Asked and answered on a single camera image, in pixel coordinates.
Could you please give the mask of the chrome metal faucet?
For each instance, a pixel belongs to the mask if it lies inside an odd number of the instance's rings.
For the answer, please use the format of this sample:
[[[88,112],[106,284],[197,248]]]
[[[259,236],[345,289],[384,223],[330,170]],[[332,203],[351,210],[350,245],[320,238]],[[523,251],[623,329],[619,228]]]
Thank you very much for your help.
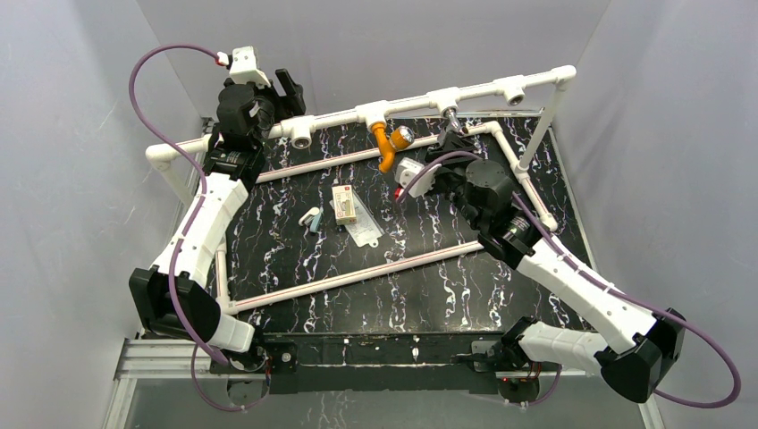
[[[458,117],[458,109],[456,107],[449,107],[442,112],[442,117],[448,121],[447,129],[450,132],[454,132],[458,135],[467,134],[467,127],[460,121]]]

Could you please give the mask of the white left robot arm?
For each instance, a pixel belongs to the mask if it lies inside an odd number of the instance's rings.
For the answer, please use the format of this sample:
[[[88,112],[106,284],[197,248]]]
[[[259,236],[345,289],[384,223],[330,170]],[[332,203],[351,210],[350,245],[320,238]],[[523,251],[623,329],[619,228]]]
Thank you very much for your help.
[[[272,84],[226,80],[218,96],[218,121],[204,145],[204,181],[164,251],[129,279],[147,331],[231,352],[246,372],[263,367],[267,349],[254,340],[254,327],[225,314],[205,287],[228,225],[265,166],[264,144],[271,129],[306,112],[302,86],[285,69],[275,75],[282,94]]]

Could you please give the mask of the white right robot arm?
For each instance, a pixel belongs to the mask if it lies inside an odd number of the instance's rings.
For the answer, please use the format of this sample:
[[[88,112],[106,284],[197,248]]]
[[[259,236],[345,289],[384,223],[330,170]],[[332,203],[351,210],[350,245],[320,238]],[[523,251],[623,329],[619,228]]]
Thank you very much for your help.
[[[469,139],[445,131],[425,161],[438,161],[432,193],[443,194],[491,257],[538,282],[591,326],[576,331],[520,318],[489,347],[466,357],[478,372],[525,370],[550,362],[598,374],[617,394],[643,403],[678,360],[684,330],[616,297],[616,289],[574,259],[513,194],[503,164],[482,159]]]

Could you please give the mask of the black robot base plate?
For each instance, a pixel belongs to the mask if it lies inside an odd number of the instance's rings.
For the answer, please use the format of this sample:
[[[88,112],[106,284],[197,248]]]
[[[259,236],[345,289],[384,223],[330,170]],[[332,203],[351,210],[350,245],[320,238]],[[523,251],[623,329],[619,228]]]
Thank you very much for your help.
[[[463,391],[533,400],[550,364],[511,364],[498,332],[268,333],[273,392]]]

